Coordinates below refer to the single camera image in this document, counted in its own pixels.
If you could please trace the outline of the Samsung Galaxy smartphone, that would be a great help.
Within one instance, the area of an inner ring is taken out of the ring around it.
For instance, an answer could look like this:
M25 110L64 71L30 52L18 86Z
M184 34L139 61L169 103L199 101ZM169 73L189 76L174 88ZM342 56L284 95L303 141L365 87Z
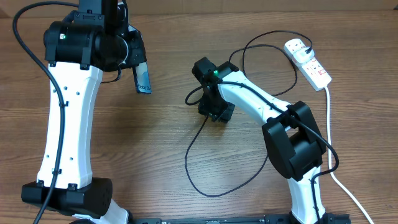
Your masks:
M149 72L146 62L140 63L133 69L134 82L136 86L136 91L143 94L151 94L152 89L150 85Z

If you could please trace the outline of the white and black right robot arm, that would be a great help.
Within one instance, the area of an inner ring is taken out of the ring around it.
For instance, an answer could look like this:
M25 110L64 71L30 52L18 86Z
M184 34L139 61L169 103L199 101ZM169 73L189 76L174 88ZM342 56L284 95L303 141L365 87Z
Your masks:
M302 101L290 104L253 84L231 62L216 66L206 57L192 73L201 85L198 112L212 121L227 123L235 107L261 125L267 156L287 179L294 223L323 223L326 211L320 199L322 156L328 147L311 109Z

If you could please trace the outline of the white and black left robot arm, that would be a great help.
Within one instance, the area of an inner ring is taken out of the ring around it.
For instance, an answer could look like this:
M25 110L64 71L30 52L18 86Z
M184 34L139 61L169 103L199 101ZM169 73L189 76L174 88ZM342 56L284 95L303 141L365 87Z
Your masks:
M90 162L95 100L106 72L133 71L137 91L149 93L147 59L125 1L80 1L44 33L38 66L50 80L44 158L37 178L22 186L23 202L71 216L76 223L132 223L113 200L113 184L94 177Z

